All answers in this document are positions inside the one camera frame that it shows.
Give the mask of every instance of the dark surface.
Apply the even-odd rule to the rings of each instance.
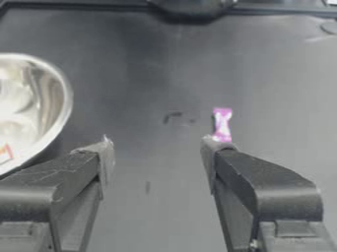
[[[227,17],[187,26],[132,13],[7,13],[0,50],[56,64],[75,90],[70,123],[43,158],[103,134],[116,143],[88,251],[225,251],[199,155],[214,106],[234,109],[241,151],[314,181],[337,240],[337,43],[322,22]],[[163,123],[173,113],[182,115]]]

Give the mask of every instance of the purple object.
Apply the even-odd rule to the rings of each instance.
[[[213,139],[218,142],[231,142],[231,135],[229,129],[229,120],[233,115],[231,108],[217,107],[213,110],[214,118],[214,133]]]

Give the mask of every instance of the metal bowl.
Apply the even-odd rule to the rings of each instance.
[[[0,175],[45,149],[71,110],[72,89],[60,71],[36,57],[0,54]]]

